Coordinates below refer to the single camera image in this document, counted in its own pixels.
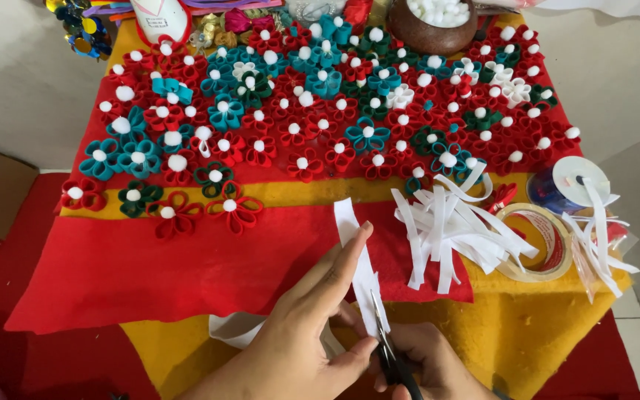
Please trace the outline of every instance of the white felt piece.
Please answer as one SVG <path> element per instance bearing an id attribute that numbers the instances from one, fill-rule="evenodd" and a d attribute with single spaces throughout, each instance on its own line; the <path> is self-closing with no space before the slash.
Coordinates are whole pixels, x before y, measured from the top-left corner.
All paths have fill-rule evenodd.
<path id="1" fill-rule="evenodd" d="M 182 144 L 182 134 L 175 130 L 165 132 L 164 143 L 168 146 L 177 146 L 179 144 Z"/>
<path id="2" fill-rule="evenodd" d="M 357 222 L 354 210 L 352 210 L 352 199 L 347 198 L 335 203 L 335 222 L 337 223 L 337 231 L 340 235 L 340 244 L 346 246 L 352 238 L 355 237 L 360 224 Z M 375 317 L 372 295 L 379 307 L 380 321 L 385 332 L 390 331 L 387 315 L 382 304 L 382 296 L 380 294 L 379 280 L 377 275 L 372 271 L 372 264 L 369 259 L 367 246 L 362 249 L 360 258 L 357 262 L 357 269 L 352 278 L 352 287 L 355 291 L 355 298 L 360 307 L 362 321 L 365 329 L 370 336 L 379 337 L 377 328 L 377 319 Z"/>
<path id="3" fill-rule="evenodd" d="M 550 144 L 552 144 L 552 142 L 549 137 L 541 137 L 538 141 L 538 149 L 545 150 L 550 146 Z"/>
<path id="4" fill-rule="evenodd" d="M 419 77 L 416 79 L 416 82 L 419 84 L 419 86 L 421 87 L 427 87 L 429 86 L 429 84 L 431 83 L 431 75 L 427 74 L 427 73 L 422 73 L 421 75 L 419 75 Z"/>
<path id="5" fill-rule="evenodd" d="M 174 172 L 182 172 L 187 165 L 186 158 L 182 157 L 179 154 L 173 154 L 169 156 L 167 160 L 167 165 Z"/>
<path id="6" fill-rule="evenodd" d="M 253 142 L 253 150 L 262 152 L 263 150 L 266 150 L 266 144 L 262 140 L 256 140 Z"/>
<path id="7" fill-rule="evenodd" d="M 314 101 L 315 99 L 313 99 L 313 94 L 307 90 L 304 91 L 303 94 L 300 95 L 300 97 L 298 97 L 298 102 L 303 107 L 310 107 L 311 105 L 313 105 Z"/>
<path id="8" fill-rule="evenodd" d="M 219 110 L 219 113 L 226 113 L 229 110 L 229 103 L 224 100 L 221 100 L 217 105 L 216 109 Z"/>
<path id="9" fill-rule="evenodd" d="M 120 101 L 130 101 L 135 97 L 135 91 L 129 86 L 118 86 L 115 89 L 115 97 Z"/>
<path id="10" fill-rule="evenodd" d="M 169 116 L 169 109 L 163 105 L 163 106 L 157 107 L 157 109 L 155 110 L 155 113 L 160 118 L 167 118 Z"/>
<path id="11" fill-rule="evenodd" d="M 441 164 L 444 165 L 444 167 L 453 168 L 453 167 L 456 166 L 456 163 L 458 162 L 458 159 L 456 158 L 456 156 L 454 156 L 453 154 L 449 153 L 448 151 L 444 151 L 439 156 L 439 161 L 441 162 Z"/>
<path id="12" fill-rule="evenodd" d="M 159 215 L 161 215 L 164 219 L 171 219 L 174 218 L 176 213 L 174 212 L 174 209 L 172 207 L 167 206 L 162 207 L 162 210 L 159 211 Z"/>
<path id="13" fill-rule="evenodd" d="M 83 197 L 83 190 L 78 186 L 68 189 L 66 193 L 74 200 L 78 200 Z"/>
<path id="14" fill-rule="evenodd" d="M 320 26 L 319 23 L 317 22 L 312 23 L 309 29 L 310 29 L 310 33 L 313 35 L 314 38 L 317 39 L 322 37 L 322 27 Z"/>
<path id="15" fill-rule="evenodd" d="M 139 199 L 142 198 L 142 194 L 137 189 L 130 189 L 129 191 L 127 191 L 125 198 L 128 201 L 138 201 Z"/>
<path id="16" fill-rule="evenodd" d="M 578 127 L 571 127 L 570 129 L 568 129 L 567 131 L 564 132 L 564 136 L 567 137 L 567 139 L 574 139 L 577 136 L 580 135 L 580 133 L 582 133 L 580 131 L 580 128 Z"/>
<path id="17" fill-rule="evenodd" d="M 159 52 L 164 54 L 165 56 L 169 56 L 170 54 L 172 54 L 172 46 L 167 43 L 162 43 L 159 46 Z"/>
<path id="18" fill-rule="evenodd" d="M 473 169 L 476 167 L 476 165 L 478 165 L 478 159 L 475 157 L 468 157 L 466 159 L 466 167 L 468 169 Z"/>
<path id="19" fill-rule="evenodd" d="M 538 73 L 540 73 L 540 67 L 531 66 L 528 68 L 528 76 L 536 76 Z"/>
<path id="20" fill-rule="evenodd" d="M 208 127 L 198 127 L 194 131 L 194 136 L 198 137 L 201 140 L 209 140 L 211 134 L 211 129 L 209 129 Z"/>
<path id="21" fill-rule="evenodd" d="M 305 157 L 300 157 L 295 164 L 298 166 L 298 169 L 307 169 L 308 159 Z"/>
<path id="22" fill-rule="evenodd" d="M 510 41 L 510 39 L 513 38 L 513 35 L 515 35 L 515 28 L 508 25 L 503 28 L 502 32 L 500 32 L 500 39 L 504 41 Z"/>
<path id="23" fill-rule="evenodd" d="M 272 66 L 278 62 L 278 54 L 273 50 L 266 50 L 266 52 L 263 53 L 263 61 L 265 61 L 269 66 Z"/>
<path id="24" fill-rule="evenodd" d="M 424 171 L 424 169 L 422 167 L 416 167 L 411 171 L 411 174 L 414 176 L 414 178 L 421 179 L 421 178 L 424 177 L 426 172 Z"/>
<path id="25" fill-rule="evenodd" d="M 248 87 L 248 90 L 253 90 L 256 87 L 256 78 L 252 76 L 247 76 L 243 81 Z"/>
<path id="26" fill-rule="evenodd" d="M 308 60 L 310 59 L 310 48 L 308 46 L 303 46 L 298 50 L 298 59 Z"/>
<path id="27" fill-rule="evenodd" d="M 515 150 L 510 154 L 510 156 L 508 156 L 508 159 L 512 162 L 520 162 L 520 160 L 523 159 L 523 152 Z"/>
<path id="28" fill-rule="evenodd" d="M 103 113 L 107 113 L 112 110 L 112 104 L 109 101 L 104 101 L 98 104 L 98 108 L 100 108 L 100 111 Z"/>
<path id="29" fill-rule="evenodd" d="M 167 101 L 169 104 L 177 104 L 179 103 L 179 96 L 176 93 L 167 92 Z"/>
<path id="30" fill-rule="evenodd" d="M 105 154 L 105 151 L 102 151 L 100 149 L 93 150 L 93 159 L 95 161 L 105 161 L 107 159 L 107 154 Z"/>
<path id="31" fill-rule="evenodd" d="M 381 29 L 375 27 L 372 28 L 371 31 L 369 31 L 369 40 L 378 42 L 382 41 L 382 39 L 384 39 L 384 32 L 382 32 Z"/>
<path id="32" fill-rule="evenodd" d="M 125 118 L 125 117 L 118 117 L 118 118 L 115 118 L 115 119 L 112 121 L 111 126 L 112 126 L 112 129 L 113 129 L 115 132 L 117 132 L 117 133 L 122 133 L 122 134 L 129 133 L 129 132 L 130 132 L 130 130 L 132 129 L 132 128 L 130 127 L 130 122 L 129 122 L 129 120 L 128 120 L 127 118 Z"/>
<path id="33" fill-rule="evenodd" d="M 288 133 L 289 134 L 298 134 L 300 132 L 300 125 L 297 123 L 292 123 L 288 125 Z"/>
<path id="34" fill-rule="evenodd" d="M 135 164 L 142 164 L 147 158 L 144 156 L 142 151 L 133 151 L 132 154 L 130 154 L 130 159 Z"/>
<path id="35" fill-rule="evenodd" d="M 218 169 L 212 169 L 209 171 L 209 180 L 218 183 L 221 182 L 221 179 L 224 178 L 224 174 L 221 173 Z"/>
<path id="36" fill-rule="evenodd" d="M 441 58 L 439 56 L 429 56 L 426 60 L 426 65 L 430 68 L 441 68 Z"/>
<path id="37" fill-rule="evenodd" d="M 530 117 L 530 118 L 537 118 L 537 117 L 539 117 L 539 116 L 540 116 L 540 113 L 541 113 L 541 112 L 540 112 L 540 109 L 539 109 L 539 108 L 537 108 L 537 107 L 533 107 L 533 108 L 530 108 L 530 109 L 528 110 L 528 117 Z"/>
<path id="38" fill-rule="evenodd" d="M 231 148 L 231 142 L 226 139 L 219 140 L 216 145 L 221 151 L 229 151 L 229 149 Z"/>
<path id="39" fill-rule="evenodd" d="M 375 167 L 379 167 L 380 165 L 384 164 L 384 156 L 381 154 L 377 154 L 374 157 L 372 157 L 372 164 L 374 164 Z"/>

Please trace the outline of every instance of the ribbon spool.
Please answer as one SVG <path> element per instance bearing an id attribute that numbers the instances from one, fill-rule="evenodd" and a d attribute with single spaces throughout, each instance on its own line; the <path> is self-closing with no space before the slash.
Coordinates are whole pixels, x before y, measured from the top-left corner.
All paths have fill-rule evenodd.
<path id="1" fill-rule="evenodd" d="M 542 207 L 527 203 L 511 204 L 498 211 L 496 218 L 504 221 L 509 216 L 519 216 L 535 226 L 547 244 L 547 256 L 539 270 L 521 270 L 515 261 L 508 259 L 496 268 L 504 276 L 519 282 L 536 283 L 555 280 L 572 266 L 571 237 L 564 224 Z"/>
<path id="2" fill-rule="evenodd" d="M 562 215 L 573 214 L 592 206 L 584 187 L 584 178 L 591 179 L 602 204 L 613 199 L 607 175 L 593 162 L 583 157 L 570 156 L 557 161 L 528 179 L 527 192 L 530 203 Z"/>

